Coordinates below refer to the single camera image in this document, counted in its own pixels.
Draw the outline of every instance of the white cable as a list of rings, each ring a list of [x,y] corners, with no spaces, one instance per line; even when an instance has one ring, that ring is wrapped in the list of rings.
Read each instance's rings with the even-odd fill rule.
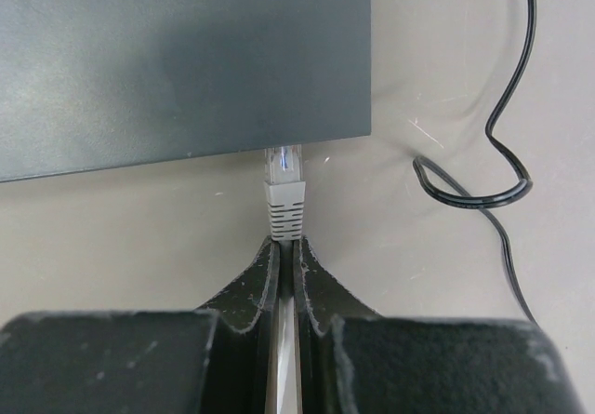
[[[306,181],[302,179],[301,146],[267,149],[265,191],[269,203],[272,240],[302,236]]]
[[[285,391],[293,385],[295,387],[296,372],[293,369],[296,362],[294,360],[295,334],[294,334],[294,299],[285,298],[279,300],[279,335],[277,339],[277,414],[284,414],[284,402],[288,402],[290,407],[297,406],[294,403],[291,389],[288,392],[288,400],[285,400]]]

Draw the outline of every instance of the dark gray device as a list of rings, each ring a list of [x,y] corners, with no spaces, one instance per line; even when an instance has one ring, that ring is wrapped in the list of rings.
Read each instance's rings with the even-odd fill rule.
[[[370,0],[0,0],[0,180],[370,133]]]

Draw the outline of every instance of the black wire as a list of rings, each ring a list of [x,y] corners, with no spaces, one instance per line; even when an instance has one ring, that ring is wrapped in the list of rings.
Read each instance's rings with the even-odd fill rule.
[[[529,172],[525,166],[521,163],[521,160],[519,160],[519,158],[517,158],[517,156],[508,147],[502,144],[493,135],[494,127],[496,126],[500,115],[504,112],[504,109],[514,94],[517,85],[519,85],[519,82],[521,81],[522,74],[524,73],[529,58],[531,57],[533,43],[536,38],[535,26],[537,0],[527,0],[527,3],[527,33],[524,40],[524,47],[522,48],[521,59],[519,60],[519,64],[517,65],[517,68],[514,71],[514,74],[512,75],[512,78],[510,79],[510,82],[507,85],[502,98],[500,98],[498,101],[485,125],[485,136],[492,143],[492,145],[507,159],[509,164],[514,169],[519,182],[516,184],[516,186],[508,189],[507,191],[494,195],[471,196],[450,194],[434,186],[428,179],[428,175],[426,174],[424,167],[430,169],[429,164],[432,164],[431,161],[425,156],[416,157],[413,160],[413,168],[424,191],[426,191],[430,197],[450,207],[462,207],[465,209],[489,209],[494,207],[503,207],[525,197],[533,187],[531,176],[529,175]]]
[[[527,0],[527,3],[527,33],[525,36],[521,59],[519,60],[517,68],[514,71],[514,74],[512,75],[512,78],[510,79],[510,82],[506,87],[502,98],[500,98],[498,101],[495,109],[490,114],[490,117],[488,118],[485,125],[485,136],[492,143],[492,145],[496,147],[496,149],[508,160],[509,164],[514,169],[515,173],[517,174],[517,178],[519,179],[517,185],[499,194],[479,197],[471,196],[471,194],[463,186],[461,186],[453,177],[451,177],[429,158],[425,156],[416,157],[413,161],[413,167],[417,174],[417,178],[419,179],[419,183],[429,196],[451,207],[478,209],[492,223],[492,225],[494,225],[498,234],[500,235],[500,241],[502,244],[502,258],[512,292],[514,293],[517,302],[521,306],[527,318],[529,318],[529,320],[537,326],[536,319],[531,313],[531,309],[529,309],[529,305],[522,295],[519,279],[517,278],[514,269],[514,261],[512,260],[512,248],[510,246],[509,235],[504,229],[504,226],[502,226],[502,223],[500,223],[496,216],[488,210],[489,208],[503,207],[516,202],[517,200],[525,197],[533,187],[531,176],[529,175],[529,172],[525,166],[521,163],[521,160],[519,160],[519,158],[517,158],[517,156],[511,150],[498,141],[493,135],[494,127],[498,121],[498,118],[504,112],[504,109],[514,94],[517,85],[519,85],[522,74],[524,73],[529,58],[531,57],[531,51],[533,49],[533,43],[536,36],[535,26],[537,0]],[[447,193],[434,186],[428,179],[428,175],[426,174],[424,167],[435,173],[440,179],[444,180],[444,182],[446,182],[460,195]]]
[[[438,166],[433,161],[429,160],[428,158],[424,159],[424,166],[426,166],[429,170],[431,170],[434,174],[436,174],[440,179],[444,180],[446,184],[448,184],[451,188],[457,191],[462,196],[468,197],[470,196],[469,192],[461,186],[458,181],[453,179],[444,169]],[[533,314],[531,313],[531,309],[529,309],[529,305],[525,300],[524,296],[522,295],[521,286],[519,285],[519,279],[517,278],[517,274],[514,270],[514,261],[512,260],[512,247],[510,246],[510,239],[509,235],[506,232],[500,220],[487,209],[478,209],[496,228],[496,231],[500,235],[500,242],[502,244],[502,260],[504,261],[504,268],[506,270],[507,276],[509,278],[510,287],[512,288],[512,292],[522,308],[524,314],[529,318],[529,320],[537,325],[537,321]]]

